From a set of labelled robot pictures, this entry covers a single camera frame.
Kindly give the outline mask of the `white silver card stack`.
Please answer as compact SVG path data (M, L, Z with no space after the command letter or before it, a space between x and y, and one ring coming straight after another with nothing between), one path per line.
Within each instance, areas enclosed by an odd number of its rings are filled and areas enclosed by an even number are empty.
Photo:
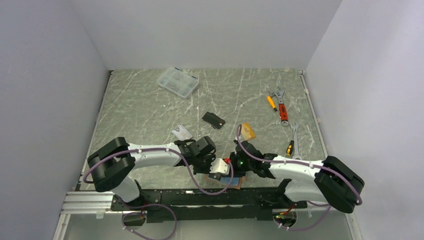
M190 140L193 135L181 124L177 125L171 133L180 141Z

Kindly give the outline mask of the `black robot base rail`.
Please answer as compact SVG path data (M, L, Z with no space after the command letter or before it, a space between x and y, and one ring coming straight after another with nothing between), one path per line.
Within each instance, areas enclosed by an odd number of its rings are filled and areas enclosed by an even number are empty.
M168 210L158 207L165 205L172 209L179 221L189 220L230 220L256 219L270 221L278 210L293 211L307 208L306 201L290 204L277 193L277 187L248 187L229 189L220 195L206 195L197 189L144 189L144 203L136 205L137 210L146 213L148 223L162 223L173 220Z

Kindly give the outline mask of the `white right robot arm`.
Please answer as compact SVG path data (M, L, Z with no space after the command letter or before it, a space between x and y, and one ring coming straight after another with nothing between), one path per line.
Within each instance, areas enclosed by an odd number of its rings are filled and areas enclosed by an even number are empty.
M253 172L261 178L281 179L276 203L287 208L292 203L327 203L350 214L362 203L364 180L335 156L324 160L290 159L275 153L261 153L248 141L236 144L229 155L235 175Z

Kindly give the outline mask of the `brown leather card holder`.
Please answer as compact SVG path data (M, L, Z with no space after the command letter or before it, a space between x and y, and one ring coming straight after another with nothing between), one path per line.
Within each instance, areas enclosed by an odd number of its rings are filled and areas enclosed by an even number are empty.
M242 188L243 182L246 180L245 176L242 177L233 177L231 180L230 176L222 176L220 174L210 174L205 177L209 182L213 182L219 185L227 186L231 189L240 190Z

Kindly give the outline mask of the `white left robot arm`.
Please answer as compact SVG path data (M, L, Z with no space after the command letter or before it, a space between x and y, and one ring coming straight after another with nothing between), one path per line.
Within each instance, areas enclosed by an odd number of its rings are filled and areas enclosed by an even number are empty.
M177 140L164 145L137 145L116 137L92 153L83 181L98 193L112 192L131 210L144 203L142 188L129 177L131 171L154 166L191 167L193 174L209 174L223 163L216 157L216 146L209 136L199 140Z

